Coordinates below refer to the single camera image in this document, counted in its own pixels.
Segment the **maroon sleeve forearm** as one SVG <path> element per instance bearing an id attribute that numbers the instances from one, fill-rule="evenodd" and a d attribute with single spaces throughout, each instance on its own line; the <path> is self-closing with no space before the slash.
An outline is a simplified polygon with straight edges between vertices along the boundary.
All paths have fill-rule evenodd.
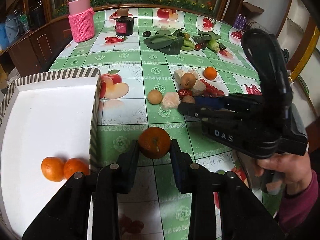
<path id="1" fill-rule="evenodd" d="M 306 189 L 295 195 L 285 192 L 282 197 L 278 217 L 279 226 L 285 233 L 302 225 L 311 211 L 315 210 L 319 197 L 319 186 L 316 172 L 311 170 L 311 174 L 312 178 Z"/>

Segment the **right hand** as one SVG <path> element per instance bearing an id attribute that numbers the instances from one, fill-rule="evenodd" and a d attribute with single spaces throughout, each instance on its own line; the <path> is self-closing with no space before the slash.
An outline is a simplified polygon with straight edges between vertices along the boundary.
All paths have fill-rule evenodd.
<path id="1" fill-rule="evenodd" d="M 274 170 L 284 174 L 282 181 L 286 184 L 289 195 L 304 191 L 311 183 L 312 170 L 308 152 L 304 155 L 274 154 L 268 159 L 258 159 L 254 162 L 254 172 L 257 177 L 266 170 Z"/>

